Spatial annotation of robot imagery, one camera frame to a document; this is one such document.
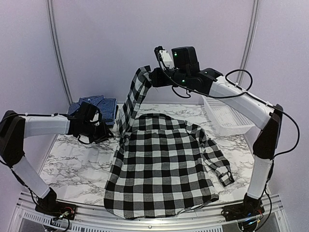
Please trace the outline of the black white plaid shirt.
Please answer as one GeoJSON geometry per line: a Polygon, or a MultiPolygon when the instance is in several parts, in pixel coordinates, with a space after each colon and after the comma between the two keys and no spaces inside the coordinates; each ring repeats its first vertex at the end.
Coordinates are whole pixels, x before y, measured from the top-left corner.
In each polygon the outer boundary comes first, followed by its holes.
{"type": "Polygon", "coordinates": [[[152,82],[149,66],[138,68],[117,120],[120,135],[105,209],[121,218],[165,218],[217,201],[207,173],[234,182],[229,161],[199,125],[161,113],[139,115],[152,82]]]}

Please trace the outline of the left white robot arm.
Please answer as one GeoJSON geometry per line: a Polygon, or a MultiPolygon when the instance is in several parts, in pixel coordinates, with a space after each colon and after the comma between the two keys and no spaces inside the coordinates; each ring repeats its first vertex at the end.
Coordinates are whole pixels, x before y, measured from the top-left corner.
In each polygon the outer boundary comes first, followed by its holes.
{"type": "Polygon", "coordinates": [[[24,139],[49,134],[72,135],[88,138],[89,144],[101,143],[113,137],[96,113],[34,115],[7,111],[0,122],[0,156],[16,179],[38,197],[39,207],[51,215],[61,211],[55,191],[50,188],[31,166],[24,152],[24,139]]]}

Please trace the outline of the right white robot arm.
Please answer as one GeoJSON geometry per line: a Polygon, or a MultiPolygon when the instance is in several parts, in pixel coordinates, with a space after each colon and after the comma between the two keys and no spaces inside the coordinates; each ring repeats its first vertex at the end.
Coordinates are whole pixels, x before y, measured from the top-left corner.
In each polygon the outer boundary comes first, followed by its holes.
{"type": "Polygon", "coordinates": [[[280,105],[272,105],[228,80],[226,75],[206,68],[201,71],[155,68],[150,74],[154,87],[181,87],[190,92],[222,101],[246,116],[261,131],[253,144],[254,165],[251,182],[239,212],[250,216],[257,210],[272,176],[275,152],[285,115],[280,105]]]}

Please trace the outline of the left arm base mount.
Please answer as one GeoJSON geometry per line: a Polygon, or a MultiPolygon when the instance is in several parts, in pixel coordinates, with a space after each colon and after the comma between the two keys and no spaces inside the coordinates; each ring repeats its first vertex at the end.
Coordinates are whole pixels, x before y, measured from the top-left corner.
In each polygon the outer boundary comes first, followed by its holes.
{"type": "Polygon", "coordinates": [[[64,202],[56,202],[56,207],[54,209],[48,209],[47,206],[37,204],[35,210],[37,212],[54,216],[56,218],[60,218],[60,216],[63,215],[63,218],[65,219],[74,220],[77,205],[64,202]]]}

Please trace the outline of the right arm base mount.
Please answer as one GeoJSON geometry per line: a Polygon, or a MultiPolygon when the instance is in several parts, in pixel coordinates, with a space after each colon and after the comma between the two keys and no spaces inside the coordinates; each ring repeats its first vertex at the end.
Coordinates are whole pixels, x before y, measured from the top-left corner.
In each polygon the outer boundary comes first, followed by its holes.
{"type": "Polygon", "coordinates": [[[265,212],[262,204],[259,204],[256,208],[249,205],[246,207],[244,203],[226,205],[222,208],[221,215],[226,221],[240,220],[250,218],[253,216],[261,216],[265,212]]]}

